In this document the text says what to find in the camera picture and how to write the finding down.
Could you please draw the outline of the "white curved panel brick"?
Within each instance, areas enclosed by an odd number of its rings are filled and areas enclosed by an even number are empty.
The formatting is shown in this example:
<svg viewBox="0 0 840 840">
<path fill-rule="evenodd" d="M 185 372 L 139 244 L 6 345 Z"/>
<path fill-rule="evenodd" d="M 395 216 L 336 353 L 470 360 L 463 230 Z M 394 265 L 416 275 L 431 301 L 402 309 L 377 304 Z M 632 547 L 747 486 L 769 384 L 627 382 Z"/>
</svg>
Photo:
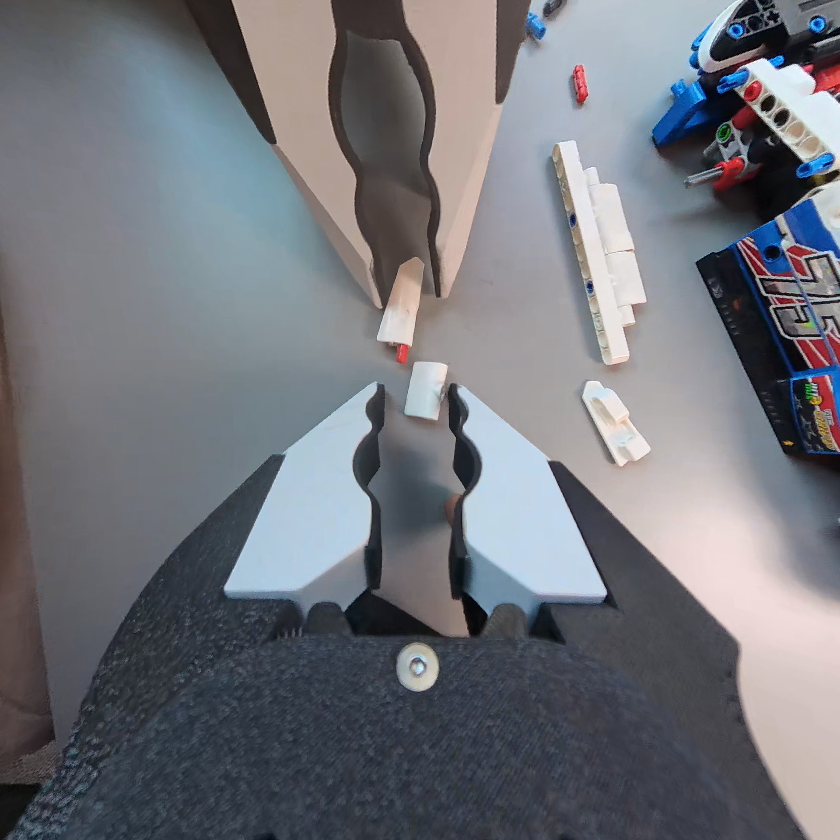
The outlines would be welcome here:
<svg viewBox="0 0 840 840">
<path fill-rule="evenodd" d="M 616 466 L 647 456 L 652 448 L 633 424 L 627 406 L 599 381 L 584 383 L 582 401 Z"/>
<path fill-rule="evenodd" d="M 418 257 L 403 262 L 395 275 L 376 339 L 411 348 L 422 294 L 424 263 Z"/>
</svg>

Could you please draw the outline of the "grey desk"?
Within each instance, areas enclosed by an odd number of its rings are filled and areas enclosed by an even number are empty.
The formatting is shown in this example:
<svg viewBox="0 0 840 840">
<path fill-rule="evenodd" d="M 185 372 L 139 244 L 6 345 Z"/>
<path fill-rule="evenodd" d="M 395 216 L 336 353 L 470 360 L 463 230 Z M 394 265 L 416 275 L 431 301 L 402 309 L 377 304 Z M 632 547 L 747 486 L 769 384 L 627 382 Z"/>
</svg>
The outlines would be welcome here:
<svg viewBox="0 0 840 840">
<path fill-rule="evenodd" d="M 650 129 L 714 2 L 572 2 L 521 49 L 463 264 L 416 355 L 557 459 L 741 646 L 744 717 L 805 834 L 838 838 L 838 474 L 785 457 L 695 261 L 749 231 Z M 590 95 L 576 103 L 575 65 Z M 602 362 L 552 162 L 617 185 L 647 302 Z M 382 596 L 441 634 L 445 414 L 409 373 L 177 2 L 2 2 L 6 306 L 51 710 L 70 735 L 154 572 L 270 455 L 377 380 Z M 614 464 L 613 389 L 652 451 Z"/>
</svg>

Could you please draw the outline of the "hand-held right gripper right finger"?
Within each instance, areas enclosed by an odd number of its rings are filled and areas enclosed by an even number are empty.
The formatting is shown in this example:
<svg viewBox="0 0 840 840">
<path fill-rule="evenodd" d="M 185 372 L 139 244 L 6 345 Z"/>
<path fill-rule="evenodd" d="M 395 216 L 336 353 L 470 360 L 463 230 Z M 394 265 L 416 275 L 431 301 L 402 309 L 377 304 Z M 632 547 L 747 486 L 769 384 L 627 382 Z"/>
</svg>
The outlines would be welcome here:
<svg viewBox="0 0 840 840">
<path fill-rule="evenodd" d="M 448 388 L 453 471 L 452 598 L 486 616 L 516 606 L 532 626 L 546 605 L 598 606 L 607 586 L 548 456 L 463 385 Z"/>
</svg>

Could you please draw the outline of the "small white connector brick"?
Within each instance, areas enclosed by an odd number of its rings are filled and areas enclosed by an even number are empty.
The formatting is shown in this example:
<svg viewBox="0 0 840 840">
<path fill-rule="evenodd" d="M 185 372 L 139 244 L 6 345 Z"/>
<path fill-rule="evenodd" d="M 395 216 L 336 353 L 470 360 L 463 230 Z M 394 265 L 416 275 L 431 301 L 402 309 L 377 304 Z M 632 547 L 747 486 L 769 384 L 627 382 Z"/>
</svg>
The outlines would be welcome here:
<svg viewBox="0 0 840 840">
<path fill-rule="evenodd" d="M 406 417 L 435 423 L 444 399 L 448 366 L 445 363 L 416 361 L 406 394 Z"/>
</svg>

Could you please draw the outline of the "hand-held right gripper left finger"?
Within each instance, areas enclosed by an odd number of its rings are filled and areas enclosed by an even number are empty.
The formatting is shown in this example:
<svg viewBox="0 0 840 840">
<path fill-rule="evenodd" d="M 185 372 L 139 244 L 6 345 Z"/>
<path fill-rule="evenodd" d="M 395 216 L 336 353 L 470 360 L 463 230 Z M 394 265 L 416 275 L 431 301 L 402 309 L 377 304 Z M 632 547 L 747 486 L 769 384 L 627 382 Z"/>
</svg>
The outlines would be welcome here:
<svg viewBox="0 0 840 840">
<path fill-rule="evenodd" d="M 381 466 L 385 387 L 357 392 L 282 455 L 224 585 L 227 598 L 319 603 L 346 610 L 382 584 Z"/>
</svg>

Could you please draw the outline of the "toy brick race car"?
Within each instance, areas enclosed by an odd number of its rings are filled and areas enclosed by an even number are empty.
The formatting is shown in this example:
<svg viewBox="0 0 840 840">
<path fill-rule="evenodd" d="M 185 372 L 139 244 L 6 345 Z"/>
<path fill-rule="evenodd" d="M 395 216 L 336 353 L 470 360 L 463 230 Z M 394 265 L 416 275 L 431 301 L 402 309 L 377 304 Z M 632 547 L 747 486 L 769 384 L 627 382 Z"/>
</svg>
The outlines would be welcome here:
<svg viewBox="0 0 840 840">
<path fill-rule="evenodd" d="M 659 149 L 715 130 L 687 188 L 762 224 L 696 267 L 784 452 L 839 456 L 839 2 L 731 2 L 692 42 Z"/>
</svg>

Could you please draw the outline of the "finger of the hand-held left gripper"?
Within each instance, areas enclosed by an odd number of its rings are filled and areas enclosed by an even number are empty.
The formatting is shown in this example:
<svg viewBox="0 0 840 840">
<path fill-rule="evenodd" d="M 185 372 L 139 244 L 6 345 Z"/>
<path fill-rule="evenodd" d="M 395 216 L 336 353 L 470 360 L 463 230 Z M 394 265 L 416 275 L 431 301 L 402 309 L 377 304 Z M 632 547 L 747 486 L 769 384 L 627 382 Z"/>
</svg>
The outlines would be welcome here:
<svg viewBox="0 0 840 840">
<path fill-rule="evenodd" d="M 340 148 L 329 105 L 336 46 L 328 1 L 234 1 L 266 105 L 271 145 L 343 264 L 382 308 L 373 255 L 355 212 L 356 175 Z"/>
<path fill-rule="evenodd" d="M 403 1 L 400 34 L 420 87 L 418 163 L 430 200 L 434 294 L 446 299 L 466 252 L 501 116 L 497 3 Z"/>
</svg>

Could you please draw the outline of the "white beam and panel assembly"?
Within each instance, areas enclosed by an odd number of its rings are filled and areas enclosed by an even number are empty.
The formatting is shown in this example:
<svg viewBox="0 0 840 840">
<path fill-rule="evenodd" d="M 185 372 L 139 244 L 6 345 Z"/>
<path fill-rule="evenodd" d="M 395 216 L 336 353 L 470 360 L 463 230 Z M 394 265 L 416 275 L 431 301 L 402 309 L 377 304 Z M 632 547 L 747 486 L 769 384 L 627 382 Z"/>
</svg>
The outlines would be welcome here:
<svg viewBox="0 0 840 840">
<path fill-rule="evenodd" d="M 577 143 L 556 143 L 552 162 L 602 362 L 629 360 L 626 329 L 647 302 L 634 239 L 617 185 L 584 168 Z"/>
</svg>

